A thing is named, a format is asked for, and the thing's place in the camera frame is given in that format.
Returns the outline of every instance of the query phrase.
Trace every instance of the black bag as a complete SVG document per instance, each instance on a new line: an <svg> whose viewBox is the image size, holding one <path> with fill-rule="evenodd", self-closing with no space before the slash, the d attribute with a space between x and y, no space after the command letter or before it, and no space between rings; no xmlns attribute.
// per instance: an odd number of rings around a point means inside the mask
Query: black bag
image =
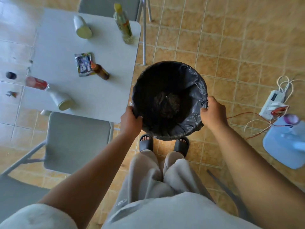
<svg viewBox="0 0 305 229"><path fill-rule="evenodd" d="M168 141L202 128L200 108L207 107L207 86L198 72L182 62L162 61L147 67L132 93L135 116L143 130Z"/></svg>

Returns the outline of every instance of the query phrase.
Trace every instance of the orange bottle cap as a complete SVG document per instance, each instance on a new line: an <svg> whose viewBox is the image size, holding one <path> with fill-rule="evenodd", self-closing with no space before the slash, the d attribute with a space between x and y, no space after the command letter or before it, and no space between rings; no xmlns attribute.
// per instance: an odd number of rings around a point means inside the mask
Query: orange bottle cap
<svg viewBox="0 0 305 229"><path fill-rule="evenodd" d="M94 68L96 68L96 67L97 67L97 65L96 65L95 63L93 63L93 62L91 63L91 65L90 65L90 66L91 66L91 68L92 68L92 69L94 69Z"/></svg>

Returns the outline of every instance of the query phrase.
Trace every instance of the white table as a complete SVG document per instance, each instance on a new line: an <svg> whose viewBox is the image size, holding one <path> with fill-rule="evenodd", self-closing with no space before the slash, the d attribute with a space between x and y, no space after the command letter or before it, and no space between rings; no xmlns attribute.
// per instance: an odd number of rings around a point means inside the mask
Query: white table
<svg viewBox="0 0 305 229"><path fill-rule="evenodd" d="M92 30L89 40L74 30L74 14ZM29 75L46 80L76 103L60 111L46 91L25 87L21 106L64 112L110 122L120 122L128 103L141 26L130 21L134 43L123 42L113 18L45 8L37 31L33 65ZM79 77L74 54L92 52L93 61L110 73L105 81L97 75Z"/></svg>

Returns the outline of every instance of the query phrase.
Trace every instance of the person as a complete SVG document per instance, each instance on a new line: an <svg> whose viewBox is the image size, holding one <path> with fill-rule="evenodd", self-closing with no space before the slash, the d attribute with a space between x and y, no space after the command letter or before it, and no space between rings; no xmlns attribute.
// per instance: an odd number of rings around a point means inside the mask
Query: person
<svg viewBox="0 0 305 229"><path fill-rule="evenodd" d="M220 146L240 196L255 224L220 209L184 159L189 142L177 140L162 166L141 137L118 199L103 228L303 228L305 194L266 162L227 122L225 107L208 96L201 120ZM142 129L132 107L121 117L121 133L83 168L37 204L0 225L6 228L84 229L105 196L128 149Z"/></svg>

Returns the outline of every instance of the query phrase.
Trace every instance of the person's left hand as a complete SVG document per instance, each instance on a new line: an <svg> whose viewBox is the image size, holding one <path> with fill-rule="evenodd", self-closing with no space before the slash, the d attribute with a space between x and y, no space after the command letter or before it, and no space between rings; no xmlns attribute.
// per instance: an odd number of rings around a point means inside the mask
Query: person's left hand
<svg viewBox="0 0 305 229"><path fill-rule="evenodd" d="M132 106L127 106L125 113L121 116L121 134L124 133L135 139L142 129L142 116L135 118Z"/></svg>

